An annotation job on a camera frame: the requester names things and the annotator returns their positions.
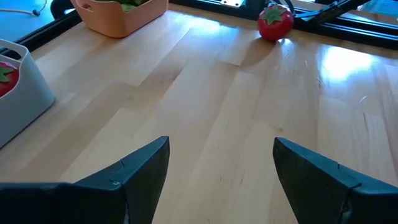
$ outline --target green leaves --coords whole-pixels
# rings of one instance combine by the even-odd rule
[[[7,74],[13,72],[12,68],[4,68],[0,66],[0,82],[8,82]]]
[[[286,11],[285,8],[279,9],[278,5],[264,8],[264,14],[261,19],[267,21],[268,25],[271,25],[274,21],[282,21],[282,14]]]

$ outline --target blue floor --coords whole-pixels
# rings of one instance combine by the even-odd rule
[[[39,10],[45,0],[0,0],[1,9],[19,9],[25,11]],[[50,12],[50,3],[40,13],[39,17],[18,12],[0,11],[0,39],[16,41],[21,37],[52,22],[54,18]]]

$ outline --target light wood surface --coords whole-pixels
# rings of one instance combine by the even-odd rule
[[[74,182],[161,135],[154,223],[296,223],[283,136],[398,186],[397,52],[170,5],[125,39],[79,24],[33,52],[54,106],[0,150],[0,181]]]

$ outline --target red tomato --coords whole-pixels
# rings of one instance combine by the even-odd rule
[[[0,62],[0,97],[11,91],[18,82],[18,68],[7,62]]]
[[[262,38],[279,40],[293,29],[293,14],[287,7],[274,4],[264,8],[257,25]]]

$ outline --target cable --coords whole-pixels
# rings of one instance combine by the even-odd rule
[[[45,6],[47,5],[47,0],[45,0],[43,7],[40,10],[34,9],[32,12],[25,11],[25,10],[18,10],[18,9],[0,9],[1,12],[20,12],[26,13],[32,16],[39,16],[40,12],[44,10]]]

